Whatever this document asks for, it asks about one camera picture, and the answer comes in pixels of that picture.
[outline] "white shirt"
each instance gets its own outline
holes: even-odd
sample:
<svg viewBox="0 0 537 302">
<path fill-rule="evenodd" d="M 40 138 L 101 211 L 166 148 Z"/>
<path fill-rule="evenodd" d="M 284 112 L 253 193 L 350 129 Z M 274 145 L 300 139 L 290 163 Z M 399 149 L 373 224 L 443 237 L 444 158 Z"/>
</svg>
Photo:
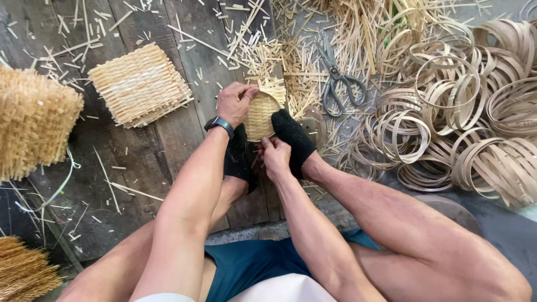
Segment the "white shirt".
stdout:
<svg viewBox="0 0 537 302">
<path fill-rule="evenodd" d="M 315 280 L 306 275 L 288 274 L 259 282 L 234 296 L 229 302 L 336 302 Z M 158 293 L 136 302 L 194 302 L 178 293 Z"/>
</svg>

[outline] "scissors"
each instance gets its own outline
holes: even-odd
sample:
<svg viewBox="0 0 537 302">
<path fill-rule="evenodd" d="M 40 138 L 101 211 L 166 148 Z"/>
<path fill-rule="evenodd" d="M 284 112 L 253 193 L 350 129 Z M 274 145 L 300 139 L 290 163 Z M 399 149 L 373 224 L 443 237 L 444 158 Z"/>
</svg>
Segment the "scissors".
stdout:
<svg viewBox="0 0 537 302">
<path fill-rule="evenodd" d="M 317 44 L 317 48 L 319 49 L 319 53 L 321 54 L 321 57 L 323 58 L 324 65 L 328 68 L 328 71 L 330 72 L 330 82 L 326 83 L 326 88 L 324 89 L 324 95 L 323 95 L 323 108 L 324 111 L 333 118 L 338 118 L 343 114 L 344 107 L 341 103 L 341 100 L 339 100 L 338 96 L 336 95 L 336 85 L 338 81 L 342 81 L 347 86 L 347 92 L 349 93 L 349 98 L 351 99 L 351 103 L 354 106 L 360 106 L 362 105 L 366 100 L 366 87 L 364 86 L 363 82 L 359 79 L 352 77 L 350 75 L 341 75 L 339 73 L 339 70 L 336 65 L 336 59 L 334 58 L 334 51 L 332 47 L 330 46 L 330 42 L 328 41 L 328 38 L 324 36 L 324 45 L 326 46 L 326 52 L 323 51 L 322 46 L 319 44 L 318 41 L 315 41 Z M 359 101 L 356 101 L 355 96 L 352 94 L 352 87 L 351 82 L 356 83 L 360 90 L 362 91 L 362 97 Z M 336 102 L 339 111 L 337 113 L 332 113 L 328 110 L 328 106 L 326 104 L 326 99 L 328 97 L 328 92 L 332 93 L 332 97 L 334 98 L 334 101 Z"/>
</svg>

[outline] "wooden floor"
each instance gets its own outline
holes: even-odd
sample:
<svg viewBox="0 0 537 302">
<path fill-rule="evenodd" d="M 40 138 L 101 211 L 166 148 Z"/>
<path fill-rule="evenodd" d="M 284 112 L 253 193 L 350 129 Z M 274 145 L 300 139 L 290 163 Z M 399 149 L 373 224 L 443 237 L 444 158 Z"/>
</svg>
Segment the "wooden floor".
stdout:
<svg viewBox="0 0 537 302">
<path fill-rule="evenodd" d="M 44 46 L 57 52 L 64 47 L 86 42 L 84 21 L 79 21 L 76 27 L 72 28 L 76 1 L 50 0 L 51 4 L 47 5 L 45 0 L 0 0 L 0 50 L 4 52 L 8 64 L 14 68 L 29 68 L 33 59 L 25 51 L 31 56 L 44 57 L 47 56 Z M 78 0 L 79 18 L 84 18 L 82 1 Z M 126 1 L 140 6 L 138 0 Z M 234 20 L 233 35 L 235 31 L 238 32 L 241 20 L 246 21 L 248 17 L 248 12 L 225 10 L 217 0 L 204 1 L 205 5 L 197 0 L 153 0 L 151 11 L 155 12 L 132 13 L 113 31 L 119 33 L 119 37 L 110 32 L 104 37 L 101 33 L 99 42 L 104 46 L 88 51 L 83 73 L 77 68 L 62 65 L 64 71 L 69 71 L 65 79 L 87 78 L 87 71 L 97 64 L 125 55 L 154 41 L 166 52 L 187 82 L 193 83 L 197 79 L 195 69 L 199 68 L 203 70 L 204 81 L 209 81 L 209 84 L 203 82 L 199 86 L 191 85 L 194 101 L 188 108 L 180 108 L 144 128 L 128 130 L 114 125 L 105 102 L 99 98 L 91 84 L 83 87 L 85 105 L 81 115 L 95 116 L 98 119 L 79 119 L 70 136 L 69 147 L 75 161 L 82 167 L 74 170 L 63 194 L 53 202 L 55 205 L 69 208 L 48 208 L 58 221 L 56 224 L 62 236 L 80 261 L 103 256 L 130 233 L 153 219 L 161 204 L 142 195 L 132 196 L 114 189 L 121 211 L 119 214 L 93 148 L 99 153 L 110 181 L 164 198 L 184 162 L 204 139 L 202 125 L 216 115 L 215 96 L 219 92 L 216 82 L 225 87 L 233 81 L 244 81 L 245 70 L 241 68 L 229 71 L 219 65 L 214 51 L 199 43 L 188 52 L 187 46 L 195 42 L 181 43 L 183 47 L 177 49 L 180 35 L 166 26 L 177 25 L 176 14 L 185 32 L 224 50 L 227 50 L 228 43 L 224 34 L 225 20 L 218 19 L 213 9 L 228 15 L 228 22 Z M 231 4 L 242 4 L 247 8 L 248 0 L 233 0 L 233 3 L 227 3 L 228 6 Z M 88 20 L 93 24 L 94 30 L 95 18 L 102 19 L 94 10 L 113 16 L 102 20 L 106 30 L 130 10 L 123 0 L 86 0 L 85 6 Z M 262 7 L 271 15 L 269 1 L 265 1 Z M 64 17 L 69 26 L 70 33 L 65 33 L 67 38 L 57 33 L 60 24 L 57 15 Z M 262 16 L 265 15 L 261 12 L 257 15 L 250 26 L 251 30 L 262 25 Z M 11 28 L 18 39 L 8 31 L 8 24 L 14 21 L 17 21 L 17 24 Z M 268 38 L 274 35 L 272 19 L 266 24 L 264 31 Z M 35 39 L 31 39 L 27 32 L 33 33 Z M 145 34 L 149 32 L 151 38 L 146 39 Z M 137 45 L 140 37 L 145 41 Z M 59 64 L 71 63 L 73 56 L 83 51 L 84 48 L 80 48 L 72 54 L 57 56 L 56 59 Z M 48 71 L 39 67 L 39 64 L 37 70 L 42 74 Z M 112 169 L 111 166 L 126 169 Z M 38 167 L 29 179 L 35 190 L 48 198 L 65 180 L 69 168 L 69 162 L 44 167 L 43 171 Z M 27 197 L 38 200 L 32 195 Z M 261 172 L 258 189 L 240 200 L 219 222 L 217 230 L 279 220 L 282 212 L 280 209 L 273 184 Z"/>
</svg>

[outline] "scissor handle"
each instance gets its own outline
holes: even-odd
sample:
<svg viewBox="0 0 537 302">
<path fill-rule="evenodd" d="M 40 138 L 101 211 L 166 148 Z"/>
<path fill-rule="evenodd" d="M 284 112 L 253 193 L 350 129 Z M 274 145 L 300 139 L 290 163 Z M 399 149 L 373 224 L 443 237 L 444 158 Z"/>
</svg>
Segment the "scissor handle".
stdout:
<svg viewBox="0 0 537 302">
<path fill-rule="evenodd" d="M 337 104 L 337 106 L 339 108 L 339 110 L 338 110 L 338 112 L 336 114 L 332 113 L 328 109 L 328 105 L 326 104 L 326 99 L 328 98 L 328 92 L 331 92 L 332 97 L 334 98 L 334 101 L 336 102 L 336 104 Z M 338 117 L 343 115 L 343 111 L 344 111 L 343 104 L 341 103 L 341 101 L 339 100 L 339 98 L 336 95 L 336 81 L 334 81 L 333 78 L 330 78 L 330 84 L 327 83 L 326 84 L 326 89 L 324 89 L 323 108 L 324 108 L 324 112 L 326 112 L 329 116 L 331 116 L 333 118 L 338 118 Z"/>
<path fill-rule="evenodd" d="M 363 103 L 366 101 L 366 98 L 367 98 L 367 90 L 366 90 L 364 83 L 360 81 L 359 79 L 352 77 L 350 75 L 342 76 L 341 80 L 345 83 L 345 85 L 347 85 L 347 92 L 349 93 L 349 98 L 351 99 L 351 103 L 354 106 L 363 105 Z M 356 101 L 356 98 L 352 94 L 352 87 L 351 87 L 350 82 L 356 83 L 356 85 L 358 85 L 360 87 L 360 90 L 362 91 L 362 97 L 360 98 L 358 102 Z"/>
</svg>

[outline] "round bamboo sieve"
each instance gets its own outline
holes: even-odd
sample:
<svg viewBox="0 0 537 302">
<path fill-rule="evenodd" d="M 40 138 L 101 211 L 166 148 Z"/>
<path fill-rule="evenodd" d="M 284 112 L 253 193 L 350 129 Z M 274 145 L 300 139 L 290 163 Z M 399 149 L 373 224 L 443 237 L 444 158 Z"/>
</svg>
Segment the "round bamboo sieve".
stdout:
<svg viewBox="0 0 537 302">
<path fill-rule="evenodd" d="M 278 101 L 266 92 L 260 92 L 250 102 L 250 111 L 244 121 L 249 141 L 258 142 L 274 135 L 271 116 L 280 110 Z"/>
</svg>

